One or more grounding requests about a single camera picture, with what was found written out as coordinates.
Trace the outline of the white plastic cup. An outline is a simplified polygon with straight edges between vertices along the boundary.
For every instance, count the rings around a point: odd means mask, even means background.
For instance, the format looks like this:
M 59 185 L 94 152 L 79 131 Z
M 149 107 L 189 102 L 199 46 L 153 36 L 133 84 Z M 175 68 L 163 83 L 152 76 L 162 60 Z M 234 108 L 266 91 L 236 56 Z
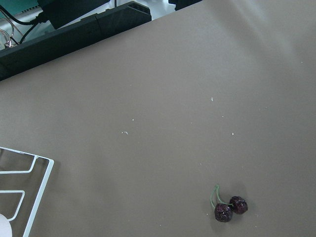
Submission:
M 12 227 L 9 220 L 0 215 L 0 237 L 12 237 Z

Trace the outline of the dark red cherry pair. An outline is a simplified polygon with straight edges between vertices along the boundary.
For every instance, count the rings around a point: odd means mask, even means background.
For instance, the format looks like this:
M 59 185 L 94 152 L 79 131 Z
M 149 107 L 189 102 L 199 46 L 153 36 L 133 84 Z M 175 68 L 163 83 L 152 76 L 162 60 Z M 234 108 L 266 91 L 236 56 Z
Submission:
M 220 197 L 220 186 L 218 184 L 214 186 L 209 201 L 215 220 L 221 223 L 230 222 L 234 213 L 242 215 L 248 211 L 246 200 L 240 196 L 232 196 L 229 202 L 224 202 Z

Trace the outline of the black keyboard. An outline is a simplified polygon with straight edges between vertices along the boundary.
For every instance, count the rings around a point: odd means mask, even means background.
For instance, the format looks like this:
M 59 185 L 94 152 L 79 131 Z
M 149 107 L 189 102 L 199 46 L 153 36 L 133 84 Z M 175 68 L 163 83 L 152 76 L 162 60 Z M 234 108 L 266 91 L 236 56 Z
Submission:
M 93 14 L 61 29 L 0 52 L 0 79 L 125 32 L 152 19 L 150 9 L 135 1 Z

